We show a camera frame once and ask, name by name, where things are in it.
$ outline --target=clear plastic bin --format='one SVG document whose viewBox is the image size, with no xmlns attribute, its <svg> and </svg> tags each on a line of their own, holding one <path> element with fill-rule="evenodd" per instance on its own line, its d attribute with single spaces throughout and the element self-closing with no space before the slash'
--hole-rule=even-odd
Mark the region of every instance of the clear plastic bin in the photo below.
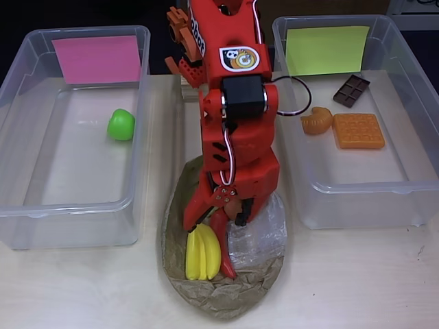
<svg viewBox="0 0 439 329">
<path fill-rule="evenodd" d="M 288 29 L 369 26 L 359 74 L 369 89 L 351 108 L 332 97 L 351 74 L 304 77 L 311 106 L 335 113 L 373 113 L 386 146 L 342 150 L 333 131 L 305 135 L 300 118 L 278 118 L 296 207 L 309 228 L 421 225 L 439 211 L 439 97 L 391 19 L 386 16 L 281 17 L 273 24 L 275 70 L 288 74 Z M 283 110 L 303 107 L 307 94 L 284 80 Z"/>
<path fill-rule="evenodd" d="M 66 85 L 53 39 L 135 35 L 140 82 Z M 0 241 L 12 249 L 128 245 L 142 150 L 150 33 L 145 27 L 31 32 L 0 90 Z M 106 136 L 112 112 L 136 116 L 134 138 Z"/>
</svg>

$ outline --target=yellow banana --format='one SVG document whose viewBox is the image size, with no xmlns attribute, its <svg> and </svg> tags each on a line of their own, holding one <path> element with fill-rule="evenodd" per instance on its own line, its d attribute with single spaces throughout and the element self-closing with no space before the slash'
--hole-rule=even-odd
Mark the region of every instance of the yellow banana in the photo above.
<svg viewBox="0 0 439 329">
<path fill-rule="evenodd" d="M 198 228 L 195 229 L 195 234 L 198 235 L 198 240 L 200 242 L 200 277 L 199 280 L 207 280 L 206 273 L 206 245 L 204 244 L 204 239 Z"/>
<path fill-rule="evenodd" d="M 200 240 L 203 241 L 204 245 L 203 249 L 206 259 L 206 262 L 204 264 L 204 266 L 206 267 L 205 273 L 207 273 L 207 278 L 209 280 L 212 280 L 218 274 L 221 267 L 220 242 L 218 241 L 218 238 L 212 228 L 206 224 L 199 224 L 195 231 L 198 231 L 200 233 Z"/>
<path fill-rule="evenodd" d="M 200 235 L 192 231 L 186 244 L 186 279 L 198 280 L 200 277 Z"/>
</svg>

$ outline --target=sticker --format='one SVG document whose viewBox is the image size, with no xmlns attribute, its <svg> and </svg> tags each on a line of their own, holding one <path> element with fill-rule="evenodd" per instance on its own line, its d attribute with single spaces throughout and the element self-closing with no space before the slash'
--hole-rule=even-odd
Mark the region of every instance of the sticker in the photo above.
<svg viewBox="0 0 439 329">
<path fill-rule="evenodd" d="M 203 37 L 201 36 L 199 25 L 195 17 L 193 16 L 193 11 L 191 6 L 189 5 L 189 11 L 191 13 L 191 31 L 192 35 L 195 38 L 195 43 L 200 50 L 201 56 L 204 57 L 204 53 L 206 52 L 206 43 L 204 42 Z"/>
<path fill-rule="evenodd" d="M 252 71 L 259 65 L 259 54 L 246 46 L 219 48 L 222 66 L 230 72 Z"/>
</svg>

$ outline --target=table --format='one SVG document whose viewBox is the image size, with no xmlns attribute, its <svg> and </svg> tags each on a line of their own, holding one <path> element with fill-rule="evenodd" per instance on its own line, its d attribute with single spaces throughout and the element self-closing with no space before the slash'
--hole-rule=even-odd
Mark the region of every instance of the table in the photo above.
<svg viewBox="0 0 439 329">
<path fill-rule="evenodd" d="M 227 322 L 188 305 L 162 270 L 159 234 L 178 160 L 200 154 L 198 104 L 187 102 L 185 115 L 175 118 L 180 80 L 151 76 L 149 86 L 139 241 L 21 252 L 0 245 L 0 328 L 438 327 L 439 217 L 419 228 L 313 231 L 289 206 L 285 262 L 258 305 Z M 174 131 L 187 143 L 176 154 L 171 136 L 178 122 L 184 129 Z M 278 191 L 291 205 L 283 184 Z"/>
</svg>

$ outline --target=clear plastic bag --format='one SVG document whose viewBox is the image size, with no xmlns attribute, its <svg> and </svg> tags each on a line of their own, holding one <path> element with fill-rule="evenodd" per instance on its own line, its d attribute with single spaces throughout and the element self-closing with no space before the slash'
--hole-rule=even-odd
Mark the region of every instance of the clear plastic bag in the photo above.
<svg viewBox="0 0 439 329">
<path fill-rule="evenodd" d="M 235 269 L 259 265 L 283 256 L 287 245 L 285 209 L 282 199 L 273 193 L 267 205 L 244 227 L 229 222 L 228 252 Z"/>
</svg>

